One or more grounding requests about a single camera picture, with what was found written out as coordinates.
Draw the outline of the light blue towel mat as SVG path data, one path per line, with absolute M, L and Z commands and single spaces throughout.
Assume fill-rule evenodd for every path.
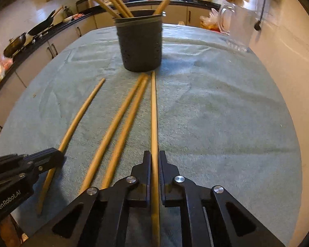
M 13 213 L 27 235 L 74 200 L 96 150 L 138 79 L 126 70 L 114 27 L 66 47 L 27 85 L 0 135 L 0 156 L 58 147 L 95 85 L 104 84 L 77 126 L 36 213 L 45 175 Z M 284 244 L 297 221 L 301 157 L 285 101 L 258 57 L 232 50 L 223 36 L 163 26 L 156 70 L 158 142 L 167 160 L 197 185 L 222 185 Z

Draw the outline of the lidded wok pot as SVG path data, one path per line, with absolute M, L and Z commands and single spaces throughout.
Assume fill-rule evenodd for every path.
M 26 33 L 22 33 L 16 38 L 10 39 L 10 44 L 5 48 L 3 54 L 5 57 L 11 58 L 17 51 L 19 51 L 26 43 Z

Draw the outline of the black frying pan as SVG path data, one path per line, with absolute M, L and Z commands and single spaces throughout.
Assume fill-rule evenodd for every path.
M 45 29 L 49 28 L 49 26 L 51 26 L 51 24 L 53 23 L 54 14 L 55 14 L 55 10 L 53 10 L 44 21 L 42 21 L 41 23 L 36 25 L 34 28 L 32 28 L 28 32 L 28 34 L 30 36 L 35 36 L 35 35 L 41 33 L 42 31 L 44 31 Z

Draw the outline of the dark perforated utensil holder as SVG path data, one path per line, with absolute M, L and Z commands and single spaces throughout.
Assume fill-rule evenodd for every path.
M 132 11 L 133 17 L 115 18 L 118 41 L 125 69 L 148 72 L 162 62 L 162 24 L 165 13 L 153 9 Z

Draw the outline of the steel cooking pot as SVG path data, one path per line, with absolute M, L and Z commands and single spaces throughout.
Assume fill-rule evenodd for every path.
M 99 4 L 94 0 L 78 0 L 76 1 L 76 9 L 78 13 L 86 11 L 92 7 L 96 7 Z

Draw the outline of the plastic bag with food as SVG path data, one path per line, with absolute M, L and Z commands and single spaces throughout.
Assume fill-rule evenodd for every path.
M 207 16 L 200 16 L 200 27 L 206 30 L 220 32 L 218 26 L 218 11 L 212 8 Z

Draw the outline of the clear glass pitcher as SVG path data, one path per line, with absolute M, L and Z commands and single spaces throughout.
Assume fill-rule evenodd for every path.
M 223 1 L 218 12 L 218 27 L 227 35 L 226 43 L 231 48 L 247 52 L 255 24 L 255 11 Z

